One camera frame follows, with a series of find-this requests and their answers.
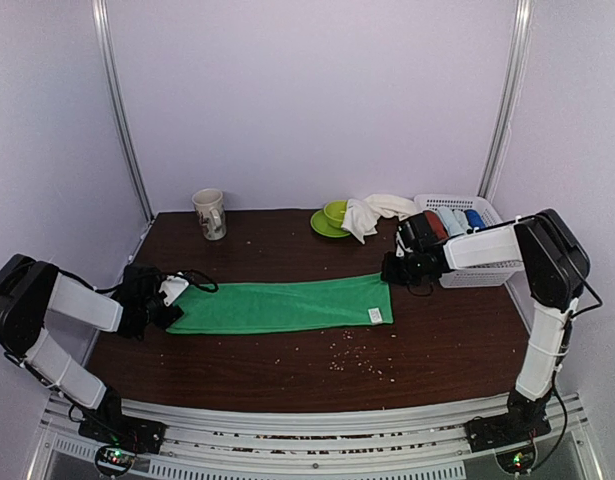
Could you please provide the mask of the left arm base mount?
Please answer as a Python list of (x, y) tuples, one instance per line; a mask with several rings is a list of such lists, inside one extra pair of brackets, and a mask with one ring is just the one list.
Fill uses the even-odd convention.
[(78, 427), (82, 437), (118, 446), (137, 454), (158, 454), (164, 440), (166, 425), (162, 422), (129, 417), (121, 427), (106, 428), (92, 420)]

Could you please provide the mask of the green microfiber towel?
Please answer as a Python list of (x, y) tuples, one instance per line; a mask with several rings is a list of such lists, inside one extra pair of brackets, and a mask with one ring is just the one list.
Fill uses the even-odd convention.
[(394, 322), (390, 287), (378, 274), (291, 283), (226, 283), (215, 293), (188, 288), (173, 335), (256, 335), (381, 326)]

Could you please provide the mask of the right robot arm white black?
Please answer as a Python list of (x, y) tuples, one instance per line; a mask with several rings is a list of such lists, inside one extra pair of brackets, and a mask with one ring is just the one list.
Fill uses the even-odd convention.
[(398, 223), (396, 248), (384, 255), (381, 278), (414, 287), (448, 273), (504, 262), (521, 263), (534, 301), (523, 365), (499, 423), (504, 438), (517, 442), (537, 426), (555, 392), (555, 376), (568, 353), (590, 272), (587, 253), (560, 215), (545, 209), (450, 236), (433, 226), (430, 214), (416, 214)]

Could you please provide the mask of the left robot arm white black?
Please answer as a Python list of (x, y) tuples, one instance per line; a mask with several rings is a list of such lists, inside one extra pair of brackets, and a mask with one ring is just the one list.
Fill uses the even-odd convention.
[(120, 444), (131, 424), (119, 394), (54, 339), (46, 318), (142, 339), (148, 326), (167, 329), (182, 316), (175, 302), (190, 285), (181, 274), (131, 264), (119, 285), (97, 289), (54, 264), (15, 254), (0, 269), (0, 345), (10, 361), (79, 407), (108, 443)]

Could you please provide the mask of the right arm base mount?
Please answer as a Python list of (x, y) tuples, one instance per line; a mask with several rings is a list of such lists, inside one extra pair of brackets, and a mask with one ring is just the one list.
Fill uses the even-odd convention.
[(476, 417), (464, 424), (466, 438), (473, 453), (528, 442), (533, 437), (551, 432), (547, 419), (529, 424), (515, 423), (506, 414)]

